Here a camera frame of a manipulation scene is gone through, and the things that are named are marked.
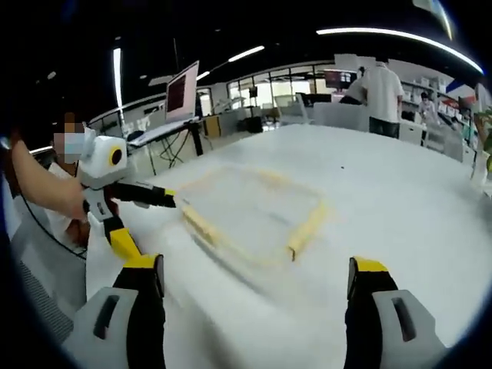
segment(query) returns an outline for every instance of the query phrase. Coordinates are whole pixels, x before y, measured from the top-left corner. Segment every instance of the white table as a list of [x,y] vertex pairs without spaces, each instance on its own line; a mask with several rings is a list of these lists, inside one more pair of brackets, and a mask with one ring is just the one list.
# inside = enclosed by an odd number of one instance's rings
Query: white table
[[[436,318],[437,335],[447,346],[460,339],[480,310],[492,280],[492,202],[471,187],[469,167],[379,135],[292,125],[240,140],[151,182],[179,188],[230,164],[288,176],[322,191],[330,206],[331,216],[321,230],[330,254],[327,258],[306,254],[304,258],[315,277],[330,278],[333,296],[327,313],[331,316],[319,324],[327,325],[330,336],[322,348],[325,362],[320,367],[343,367],[344,294],[351,255],[384,263],[398,287],[410,290]],[[229,339],[236,340],[228,347],[233,352],[243,350],[254,357],[238,367],[284,365],[281,347],[273,344],[266,319],[276,313],[210,262],[178,225],[170,225],[176,223],[177,211],[122,204],[120,212],[144,251],[165,255],[165,273],[170,276],[166,287],[171,296],[179,296],[165,298],[169,368],[212,367],[214,359],[204,357],[204,352],[227,346]],[[121,267],[98,236],[98,230],[93,230],[89,241],[89,297],[111,286]],[[203,306],[191,301],[202,301]],[[200,313],[196,321],[180,321],[181,310],[205,311],[206,316]],[[199,323],[203,319],[213,320],[220,330],[205,330]],[[285,329],[284,336],[297,337],[286,328],[288,324],[278,319],[272,324]],[[200,335],[208,339],[208,347],[189,341],[190,336]]]

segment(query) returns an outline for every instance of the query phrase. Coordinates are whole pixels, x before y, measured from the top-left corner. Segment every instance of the black ceiling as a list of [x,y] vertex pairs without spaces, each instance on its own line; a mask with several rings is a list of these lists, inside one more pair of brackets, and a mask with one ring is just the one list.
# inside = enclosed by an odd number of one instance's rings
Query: black ceiling
[[[197,59],[201,71],[211,70],[257,45],[265,50],[218,68],[200,84],[350,52],[415,62],[472,85],[478,78],[472,67],[426,45],[381,35],[315,33],[340,26],[397,29],[451,45],[489,70],[488,50],[480,45],[480,36],[487,36],[480,33],[486,15],[473,12],[478,1],[443,3],[456,25],[453,42],[437,19],[411,0],[23,2],[2,13],[8,21],[2,26],[2,54],[8,59],[5,71],[15,117],[35,123],[28,141],[36,147],[50,135],[42,128],[68,109],[88,120],[116,106],[111,64],[115,47],[122,50],[123,103],[165,91],[165,85],[148,87],[151,78],[174,74]],[[57,75],[48,80],[51,71]],[[141,80],[141,75],[148,77]]]

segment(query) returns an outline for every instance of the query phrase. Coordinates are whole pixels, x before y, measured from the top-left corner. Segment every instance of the floor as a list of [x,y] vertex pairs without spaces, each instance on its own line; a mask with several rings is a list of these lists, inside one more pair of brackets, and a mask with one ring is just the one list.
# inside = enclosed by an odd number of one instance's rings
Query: floor
[[[222,148],[226,145],[230,145],[242,138],[252,136],[249,132],[235,132],[232,135],[219,137],[219,138],[206,138],[201,135],[201,145],[203,147],[204,155],[211,150]],[[171,144],[171,150],[165,151],[165,148]],[[130,165],[132,168],[132,177],[134,179],[150,178],[154,175],[151,166],[151,160],[149,158],[149,152],[154,162],[155,173],[159,175],[163,171],[167,171],[170,165],[177,167],[182,163],[193,160],[197,157],[194,149],[193,138],[191,135],[186,135],[186,131],[171,136],[164,141],[154,142],[143,148],[136,149],[130,154]],[[172,160],[173,157],[179,152],[177,158]]]

